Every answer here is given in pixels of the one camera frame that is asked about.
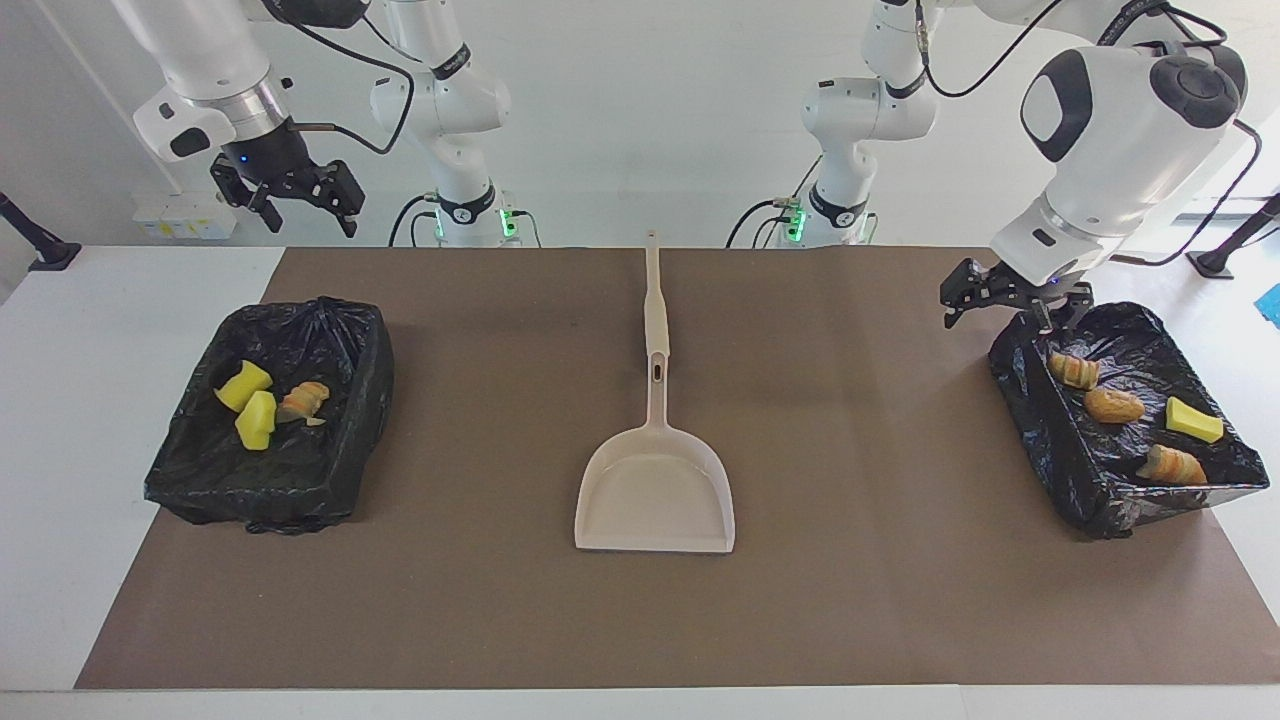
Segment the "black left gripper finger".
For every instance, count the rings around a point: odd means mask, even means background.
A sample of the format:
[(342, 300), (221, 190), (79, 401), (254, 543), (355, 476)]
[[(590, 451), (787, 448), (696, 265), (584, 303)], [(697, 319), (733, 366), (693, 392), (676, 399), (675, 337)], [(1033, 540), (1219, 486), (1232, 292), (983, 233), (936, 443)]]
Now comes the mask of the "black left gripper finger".
[(1034, 288), (1030, 314), (1039, 333), (1074, 331), (1082, 318), (1094, 306), (1091, 282), (1047, 284)]
[(952, 329), (965, 313), (986, 306), (986, 269), (973, 258), (961, 260), (940, 283), (943, 328)]

